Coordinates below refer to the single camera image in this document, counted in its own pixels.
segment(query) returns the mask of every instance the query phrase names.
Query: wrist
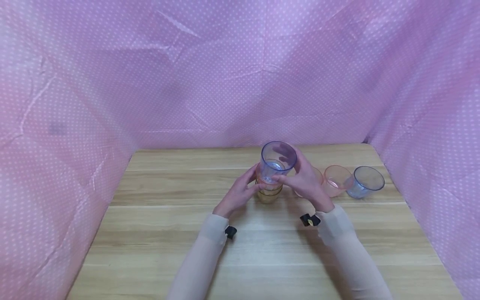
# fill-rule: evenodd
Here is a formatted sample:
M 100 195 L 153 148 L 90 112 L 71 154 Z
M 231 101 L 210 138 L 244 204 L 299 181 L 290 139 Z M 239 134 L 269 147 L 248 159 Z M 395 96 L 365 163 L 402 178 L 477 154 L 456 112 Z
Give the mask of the wrist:
M 317 212 L 329 213 L 335 208 L 335 205 L 330 197 L 328 197 L 328 195 L 326 195 L 324 192 L 319 193 L 316 197 L 314 197 L 311 200 L 311 203 Z
M 222 216 L 225 219 L 230 218 L 232 213 L 233 213 L 233 210 L 229 209 L 222 202 L 220 202 L 217 206 L 215 206 L 215 208 L 213 209 L 213 212 L 212 212 L 212 214 L 217 215 L 217 216 Z

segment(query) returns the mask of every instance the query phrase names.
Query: pink backdrop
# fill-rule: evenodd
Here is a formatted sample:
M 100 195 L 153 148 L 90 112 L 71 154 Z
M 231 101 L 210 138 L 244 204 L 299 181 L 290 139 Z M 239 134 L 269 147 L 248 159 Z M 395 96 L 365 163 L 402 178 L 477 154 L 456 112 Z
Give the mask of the pink backdrop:
M 136 149 L 269 140 L 371 143 L 477 299 L 480 2 L 177 2 L 1 1 L 2 299 L 66 295 Z

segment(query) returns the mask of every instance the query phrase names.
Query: wood grain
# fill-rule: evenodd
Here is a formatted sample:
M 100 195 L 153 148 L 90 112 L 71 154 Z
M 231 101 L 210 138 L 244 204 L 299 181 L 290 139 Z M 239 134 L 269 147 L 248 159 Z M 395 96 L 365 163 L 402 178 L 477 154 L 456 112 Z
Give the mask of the wood grain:
M 461 299 L 424 233 L 366 144 L 301 147 L 323 171 L 366 165 L 386 180 L 365 200 L 341 204 L 395 299 Z M 201 223 L 259 148 L 142 150 L 132 158 L 108 208 L 70 300 L 164 299 Z M 308 201 L 283 189 L 273 204 L 252 199 L 230 223 L 239 231 L 222 253 L 209 299 L 348 299 L 333 256 L 299 216 Z

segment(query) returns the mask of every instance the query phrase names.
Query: beige sleeve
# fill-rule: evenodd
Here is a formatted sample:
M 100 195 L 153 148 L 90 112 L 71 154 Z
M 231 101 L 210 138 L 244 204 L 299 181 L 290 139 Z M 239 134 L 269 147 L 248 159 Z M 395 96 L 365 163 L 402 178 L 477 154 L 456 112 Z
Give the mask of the beige sleeve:
M 355 300 L 392 300 L 377 266 L 360 243 L 347 213 L 338 205 L 329 213 L 316 212 L 318 234 L 336 256 Z
M 227 237 L 228 219 L 209 215 L 173 279 L 167 300 L 203 300 Z

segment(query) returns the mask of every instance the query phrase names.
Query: left hand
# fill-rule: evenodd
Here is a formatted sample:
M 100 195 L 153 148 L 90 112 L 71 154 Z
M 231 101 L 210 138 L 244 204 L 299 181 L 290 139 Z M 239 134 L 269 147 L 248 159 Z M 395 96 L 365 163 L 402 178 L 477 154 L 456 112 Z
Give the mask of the left hand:
M 256 192 L 265 188 L 264 184 L 255 184 L 250 188 L 248 187 L 248 184 L 255 180 L 257 165 L 258 164 L 248 169 L 245 174 L 235 180 L 228 193 L 213 210 L 214 215 L 228 219 L 237 208 L 247 204 Z

